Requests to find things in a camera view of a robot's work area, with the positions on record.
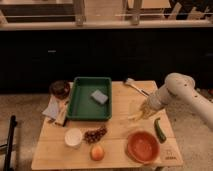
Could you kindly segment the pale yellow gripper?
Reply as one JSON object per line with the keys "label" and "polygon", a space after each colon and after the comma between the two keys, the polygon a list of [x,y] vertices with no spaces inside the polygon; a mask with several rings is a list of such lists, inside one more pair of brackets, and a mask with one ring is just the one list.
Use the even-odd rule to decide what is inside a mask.
{"label": "pale yellow gripper", "polygon": [[155,115],[157,113],[156,110],[154,110],[148,101],[144,101],[140,106],[140,117],[142,119],[148,119],[149,117]]}

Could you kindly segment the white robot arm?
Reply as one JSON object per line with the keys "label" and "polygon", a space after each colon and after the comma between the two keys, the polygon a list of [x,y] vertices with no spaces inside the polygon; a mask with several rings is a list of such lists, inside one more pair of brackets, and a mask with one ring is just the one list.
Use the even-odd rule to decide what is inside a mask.
{"label": "white robot arm", "polygon": [[140,118],[148,119],[176,98],[188,104],[213,131],[213,103],[195,90],[192,77],[180,73],[168,74],[164,85],[148,96],[141,105]]}

